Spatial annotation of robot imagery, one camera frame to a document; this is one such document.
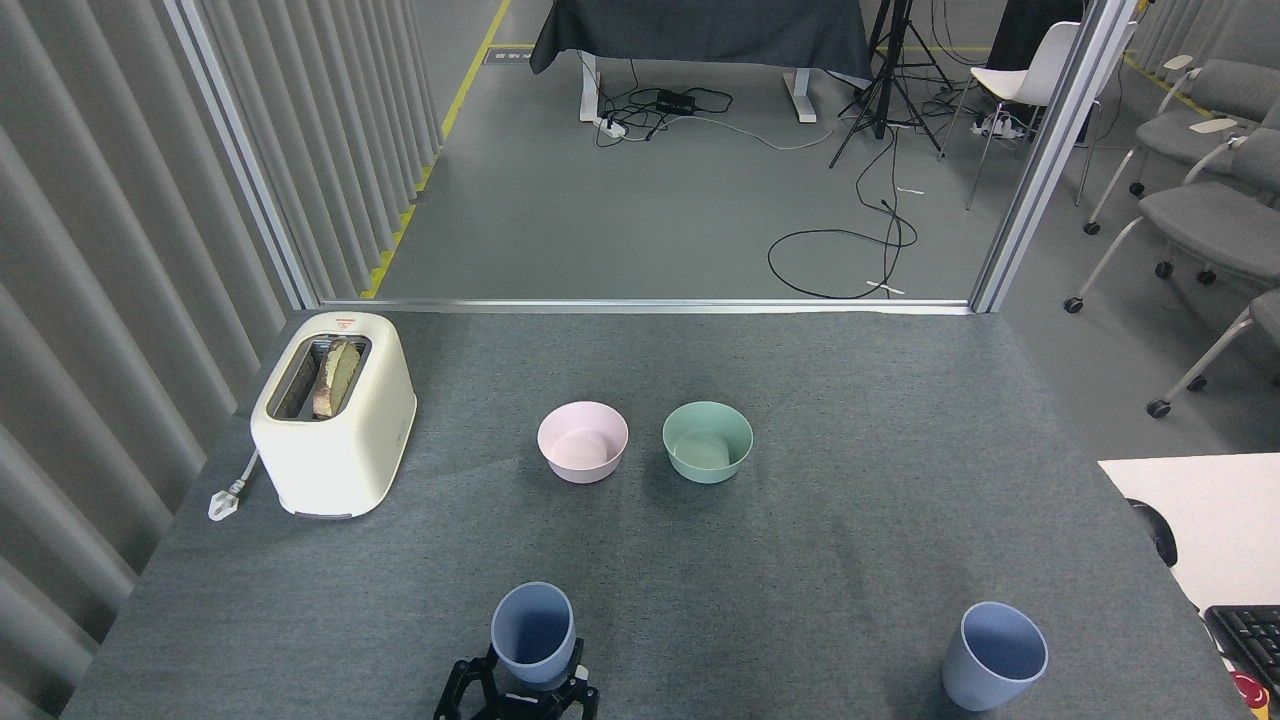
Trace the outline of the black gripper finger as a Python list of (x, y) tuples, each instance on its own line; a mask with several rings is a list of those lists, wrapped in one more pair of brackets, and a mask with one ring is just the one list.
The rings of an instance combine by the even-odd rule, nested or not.
[(434, 719), (462, 719), (467, 691), (479, 684), (483, 705), (471, 719), (500, 719), (500, 693), (495, 679), (498, 655), (490, 644), (484, 656), (461, 659), (451, 669), (445, 687), (433, 712)]
[(580, 719), (595, 719), (599, 706), (598, 689), (589, 684), (589, 670), (581, 664), (571, 664), (566, 679), (548, 692), (545, 719), (562, 719), (570, 710), (579, 710)]

